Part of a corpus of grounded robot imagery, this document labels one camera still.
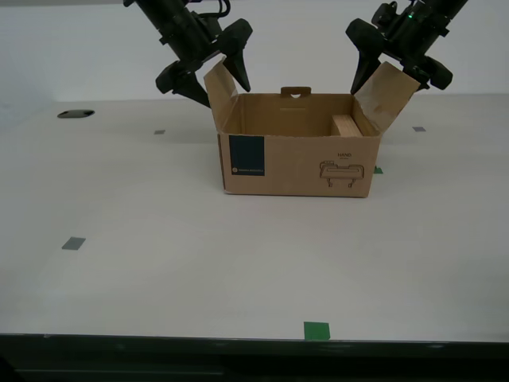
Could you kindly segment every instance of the cardboard box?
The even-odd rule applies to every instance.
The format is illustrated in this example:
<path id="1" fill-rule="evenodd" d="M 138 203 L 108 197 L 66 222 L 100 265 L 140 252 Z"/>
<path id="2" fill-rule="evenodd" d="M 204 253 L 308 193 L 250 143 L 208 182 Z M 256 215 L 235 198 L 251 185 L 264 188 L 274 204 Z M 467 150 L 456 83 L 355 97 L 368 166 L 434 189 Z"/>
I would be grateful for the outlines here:
<path id="1" fill-rule="evenodd" d="M 218 63 L 205 86 L 227 193 L 367 197 L 382 134 L 419 83 L 384 63 L 354 96 L 313 94 L 311 88 L 239 94 Z M 340 135 L 345 130 L 337 123 L 347 120 L 355 121 L 361 137 Z"/>

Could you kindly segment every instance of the black cable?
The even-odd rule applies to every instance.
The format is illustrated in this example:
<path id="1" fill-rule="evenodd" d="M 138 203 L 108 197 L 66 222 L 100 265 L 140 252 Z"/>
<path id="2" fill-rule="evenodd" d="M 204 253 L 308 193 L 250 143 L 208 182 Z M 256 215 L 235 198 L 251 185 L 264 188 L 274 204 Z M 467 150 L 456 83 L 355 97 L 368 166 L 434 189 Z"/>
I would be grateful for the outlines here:
<path id="1" fill-rule="evenodd" d="M 200 14 L 201 18 L 224 18 L 231 11 L 231 3 L 230 0 L 219 0 L 220 2 L 220 11 L 218 13 L 209 13 L 209 14 Z M 226 10 L 223 12 L 223 2 L 226 4 Z"/>

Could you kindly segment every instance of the green tape marker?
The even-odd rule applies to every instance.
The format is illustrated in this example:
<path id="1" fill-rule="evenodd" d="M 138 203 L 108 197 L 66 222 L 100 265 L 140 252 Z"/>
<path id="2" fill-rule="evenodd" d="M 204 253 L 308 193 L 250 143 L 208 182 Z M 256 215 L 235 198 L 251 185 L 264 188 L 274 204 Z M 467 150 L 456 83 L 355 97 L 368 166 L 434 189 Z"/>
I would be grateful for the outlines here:
<path id="1" fill-rule="evenodd" d="M 327 341 L 331 330 L 327 322 L 304 322 L 304 339 L 307 341 Z"/>

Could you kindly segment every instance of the white table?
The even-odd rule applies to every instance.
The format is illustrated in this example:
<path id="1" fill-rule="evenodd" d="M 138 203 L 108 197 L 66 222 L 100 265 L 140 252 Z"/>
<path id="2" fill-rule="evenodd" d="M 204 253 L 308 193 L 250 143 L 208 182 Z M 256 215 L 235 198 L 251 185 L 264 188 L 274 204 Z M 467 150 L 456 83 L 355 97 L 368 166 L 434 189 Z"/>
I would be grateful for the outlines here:
<path id="1" fill-rule="evenodd" d="M 224 194 L 193 102 L 56 103 L 0 134 L 0 333 L 509 341 L 508 106 L 417 95 L 341 199 Z"/>

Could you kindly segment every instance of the white wall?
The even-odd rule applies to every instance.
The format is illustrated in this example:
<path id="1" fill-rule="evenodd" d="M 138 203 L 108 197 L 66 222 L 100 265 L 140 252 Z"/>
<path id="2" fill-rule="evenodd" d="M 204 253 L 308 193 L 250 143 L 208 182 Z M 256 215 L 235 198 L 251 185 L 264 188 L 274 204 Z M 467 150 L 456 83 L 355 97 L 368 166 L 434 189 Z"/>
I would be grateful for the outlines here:
<path id="1" fill-rule="evenodd" d="M 234 0 L 225 22 L 244 17 L 253 26 L 246 62 L 255 92 L 286 85 L 346 92 L 357 53 L 344 31 L 354 18 L 370 20 L 381 2 Z M 507 14 L 507 0 L 471 0 L 435 44 L 431 55 L 456 76 L 447 92 L 509 92 Z M 3 7 L 0 32 L 0 126 L 51 100 L 164 97 L 154 79 L 174 55 L 136 6 Z"/>

